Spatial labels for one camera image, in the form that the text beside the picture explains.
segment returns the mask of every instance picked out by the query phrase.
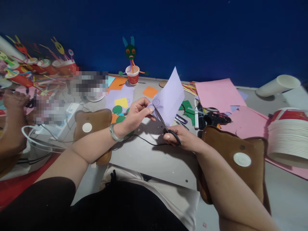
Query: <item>blue wall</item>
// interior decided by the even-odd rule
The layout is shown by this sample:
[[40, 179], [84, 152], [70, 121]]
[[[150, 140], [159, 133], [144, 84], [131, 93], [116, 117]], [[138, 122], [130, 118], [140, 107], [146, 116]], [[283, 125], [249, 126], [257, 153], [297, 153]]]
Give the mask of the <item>blue wall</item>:
[[59, 55], [55, 36], [82, 67], [124, 72], [122, 36], [134, 35], [135, 63], [150, 77], [169, 78], [176, 66], [181, 80], [251, 87], [279, 74], [308, 80], [307, 0], [2, 0], [0, 11], [2, 36]]

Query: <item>white bottle cap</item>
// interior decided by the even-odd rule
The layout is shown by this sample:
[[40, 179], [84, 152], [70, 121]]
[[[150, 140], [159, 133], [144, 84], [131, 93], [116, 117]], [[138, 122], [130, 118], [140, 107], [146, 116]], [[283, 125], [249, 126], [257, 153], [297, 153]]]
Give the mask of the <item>white bottle cap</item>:
[[242, 167], [248, 167], [251, 165], [250, 157], [242, 152], [237, 152], [236, 154], [234, 154], [233, 160], [237, 165]]
[[82, 130], [86, 133], [90, 132], [92, 130], [92, 125], [90, 123], [85, 123], [82, 126]]

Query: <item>glue gun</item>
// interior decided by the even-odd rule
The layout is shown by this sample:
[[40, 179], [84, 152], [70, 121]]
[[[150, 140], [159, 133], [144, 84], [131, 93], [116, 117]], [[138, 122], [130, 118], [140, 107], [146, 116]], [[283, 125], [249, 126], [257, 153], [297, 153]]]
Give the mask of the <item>glue gun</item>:
[[228, 124], [232, 122], [230, 117], [222, 116], [213, 112], [204, 115], [204, 119], [207, 125], [212, 125], [214, 127], [217, 127], [218, 124]]

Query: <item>silver bracelet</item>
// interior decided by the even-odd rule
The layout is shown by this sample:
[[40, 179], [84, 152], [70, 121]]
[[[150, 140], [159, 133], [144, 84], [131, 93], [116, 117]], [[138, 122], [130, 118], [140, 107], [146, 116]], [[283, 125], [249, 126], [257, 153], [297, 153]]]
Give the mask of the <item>silver bracelet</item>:
[[110, 134], [111, 134], [112, 138], [113, 138], [115, 141], [121, 142], [121, 141], [124, 140], [124, 138], [122, 138], [122, 139], [117, 138], [117, 136], [116, 136], [116, 134], [115, 134], [115, 131], [113, 130], [113, 127], [114, 127], [115, 124], [116, 124], [116, 123], [113, 123], [113, 124], [110, 125], [110, 128], [109, 128]]

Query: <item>purple paper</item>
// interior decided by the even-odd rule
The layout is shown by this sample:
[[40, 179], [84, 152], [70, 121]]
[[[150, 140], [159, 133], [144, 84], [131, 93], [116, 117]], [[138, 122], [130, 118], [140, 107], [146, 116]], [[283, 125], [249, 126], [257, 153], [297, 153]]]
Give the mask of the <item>purple paper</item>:
[[184, 89], [182, 87], [180, 77], [177, 74], [176, 67], [174, 67], [166, 86], [156, 94], [155, 98], [148, 107], [152, 107], [154, 109], [152, 106], [152, 104], [154, 104], [165, 124], [169, 127], [172, 125], [184, 98]]
[[[246, 94], [246, 93], [244, 93], [244, 92], [241, 92], [241, 91], [239, 91], [239, 90], [237, 90], [239, 93], [240, 93], [240, 95], [241, 95], [241, 97], [243, 98], [243, 100], [246, 100], [247, 98], [248, 98], [248, 95]], [[240, 106], [230, 106], [231, 107], [231, 111], [232, 112], [235, 112]], [[226, 112], [225, 113], [227, 116], [230, 116], [231, 115], [231, 113], [230, 112]]]
[[128, 107], [131, 106], [133, 102], [133, 93], [135, 88], [123, 85], [121, 90], [110, 90], [109, 94], [106, 96], [106, 106], [105, 108], [108, 108], [112, 111], [112, 109], [115, 107], [115, 100], [126, 98]]

